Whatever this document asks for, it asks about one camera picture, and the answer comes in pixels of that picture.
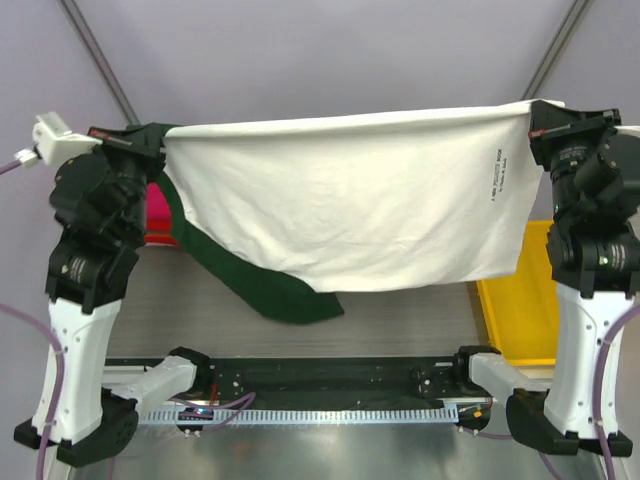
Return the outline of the white and green raglan t-shirt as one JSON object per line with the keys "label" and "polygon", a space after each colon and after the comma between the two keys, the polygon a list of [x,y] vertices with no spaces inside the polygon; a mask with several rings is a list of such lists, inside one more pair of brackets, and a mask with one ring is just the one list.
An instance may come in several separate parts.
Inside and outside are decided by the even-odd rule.
{"label": "white and green raglan t-shirt", "polygon": [[529,101],[177,126],[150,123],[182,249],[261,316],[340,317],[342,293],[516,270],[542,175]]}

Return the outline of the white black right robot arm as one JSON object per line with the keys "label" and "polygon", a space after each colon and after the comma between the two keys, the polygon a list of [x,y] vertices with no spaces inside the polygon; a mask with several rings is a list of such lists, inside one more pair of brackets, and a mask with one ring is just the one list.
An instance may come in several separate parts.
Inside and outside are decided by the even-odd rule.
{"label": "white black right robot arm", "polygon": [[639,240],[639,132],[617,109],[577,111],[537,100],[530,148],[550,176],[554,206],[547,235],[559,306],[553,380],[534,383],[489,347],[463,347],[453,377],[506,408],[514,440],[544,454],[581,450],[628,457],[615,396],[618,335],[636,315]]}

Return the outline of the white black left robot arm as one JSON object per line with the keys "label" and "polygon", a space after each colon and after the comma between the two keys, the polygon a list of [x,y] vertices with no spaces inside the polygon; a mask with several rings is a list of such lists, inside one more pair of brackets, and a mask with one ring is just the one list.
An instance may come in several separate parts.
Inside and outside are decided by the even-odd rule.
{"label": "white black left robot arm", "polygon": [[49,201],[61,237],[45,282],[50,350],[41,399],[15,440],[56,448],[75,468],[121,453],[139,419],[211,380],[209,358],[179,347],[132,383],[102,384],[106,351],[146,234],[147,189],[165,166],[166,127],[92,128],[62,157]]}

